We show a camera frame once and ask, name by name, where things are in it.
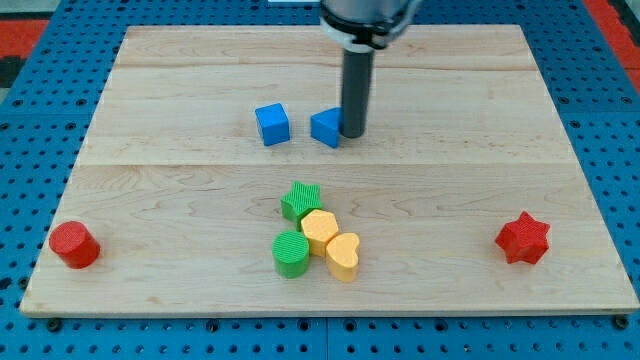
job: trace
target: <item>blue pegboard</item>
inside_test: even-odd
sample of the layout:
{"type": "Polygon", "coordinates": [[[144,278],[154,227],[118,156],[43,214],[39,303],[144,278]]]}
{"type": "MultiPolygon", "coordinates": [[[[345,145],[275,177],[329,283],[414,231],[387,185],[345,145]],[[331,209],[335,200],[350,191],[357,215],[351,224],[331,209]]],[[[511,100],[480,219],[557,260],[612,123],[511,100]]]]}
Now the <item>blue pegboard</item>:
{"type": "MultiPolygon", "coordinates": [[[[422,24],[520,24],[640,289],[640,99],[579,1],[426,0],[422,24]]],[[[266,0],[63,0],[0,106],[0,357],[638,358],[640,317],[47,320],[18,311],[129,25],[314,25],[266,0]]]]}

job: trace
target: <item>black cylindrical rod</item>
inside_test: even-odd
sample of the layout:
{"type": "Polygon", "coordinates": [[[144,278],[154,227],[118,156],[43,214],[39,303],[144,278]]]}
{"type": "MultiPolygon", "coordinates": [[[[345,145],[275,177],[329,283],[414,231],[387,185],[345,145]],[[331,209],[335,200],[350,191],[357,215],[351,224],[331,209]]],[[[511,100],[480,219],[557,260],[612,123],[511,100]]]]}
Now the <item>black cylindrical rod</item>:
{"type": "Polygon", "coordinates": [[[340,121],[340,133],[344,137],[357,138],[364,134],[367,124],[373,57],[374,51],[366,53],[344,51],[342,118],[340,121]]]}

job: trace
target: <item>red cylinder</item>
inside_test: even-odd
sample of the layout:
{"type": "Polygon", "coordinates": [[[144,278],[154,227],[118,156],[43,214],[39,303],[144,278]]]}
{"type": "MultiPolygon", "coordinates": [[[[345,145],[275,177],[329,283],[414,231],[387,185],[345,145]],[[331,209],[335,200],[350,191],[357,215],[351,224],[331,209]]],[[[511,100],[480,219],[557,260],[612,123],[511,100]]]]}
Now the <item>red cylinder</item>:
{"type": "Polygon", "coordinates": [[[91,265],[100,254],[100,244],[78,221],[59,225],[49,236],[49,247],[72,269],[91,265]]]}

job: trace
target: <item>wooden board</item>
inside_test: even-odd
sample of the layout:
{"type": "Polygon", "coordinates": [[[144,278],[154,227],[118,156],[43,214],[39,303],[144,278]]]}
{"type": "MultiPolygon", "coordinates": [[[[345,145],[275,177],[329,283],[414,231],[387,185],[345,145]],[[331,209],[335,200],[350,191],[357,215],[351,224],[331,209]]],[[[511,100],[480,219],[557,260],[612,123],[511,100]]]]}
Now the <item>wooden board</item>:
{"type": "Polygon", "coordinates": [[[67,269],[45,243],[32,317],[625,313],[639,304],[517,26],[413,26],[376,58],[366,136],[309,137],[336,105],[341,49],[318,27],[132,27],[52,228],[103,251],[67,269]],[[282,102],[292,141],[262,146],[282,102]],[[361,237],[358,279],[272,264],[280,197],[319,183],[361,237]],[[494,239],[523,210],[551,224],[536,265],[494,239]]]}

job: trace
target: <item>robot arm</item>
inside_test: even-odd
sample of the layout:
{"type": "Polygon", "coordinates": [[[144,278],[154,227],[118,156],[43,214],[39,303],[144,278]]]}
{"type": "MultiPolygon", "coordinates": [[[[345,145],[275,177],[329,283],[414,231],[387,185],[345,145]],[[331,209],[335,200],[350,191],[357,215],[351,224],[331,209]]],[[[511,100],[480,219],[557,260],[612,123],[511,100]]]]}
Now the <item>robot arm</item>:
{"type": "Polygon", "coordinates": [[[343,136],[365,131],[375,50],[386,48],[411,23],[422,0],[322,0],[320,23],[344,48],[342,74],[343,136]]]}

